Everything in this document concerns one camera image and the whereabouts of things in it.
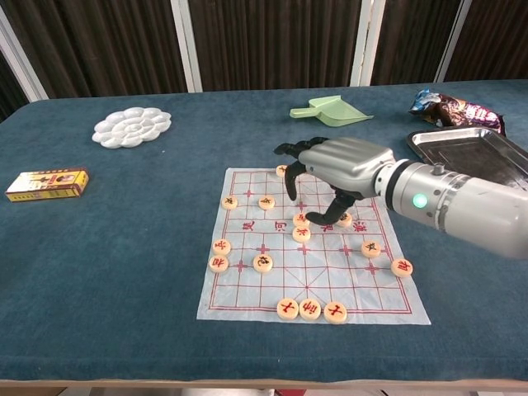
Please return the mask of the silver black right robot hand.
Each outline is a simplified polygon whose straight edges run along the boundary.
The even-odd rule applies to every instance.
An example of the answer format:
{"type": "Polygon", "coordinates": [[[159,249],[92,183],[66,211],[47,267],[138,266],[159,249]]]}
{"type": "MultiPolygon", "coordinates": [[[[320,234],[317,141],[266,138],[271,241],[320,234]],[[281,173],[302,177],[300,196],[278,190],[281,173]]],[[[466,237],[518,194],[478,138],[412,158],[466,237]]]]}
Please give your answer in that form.
{"type": "Polygon", "coordinates": [[[285,187],[291,200],[297,199],[296,178],[305,173],[334,190],[335,197],[325,213],[306,214],[306,219],[317,225],[335,224],[356,201],[376,196],[379,171],[395,163],[392,149],[352,137],[283,143],[273,153],[295,158],[285,170],[285,187]]]}

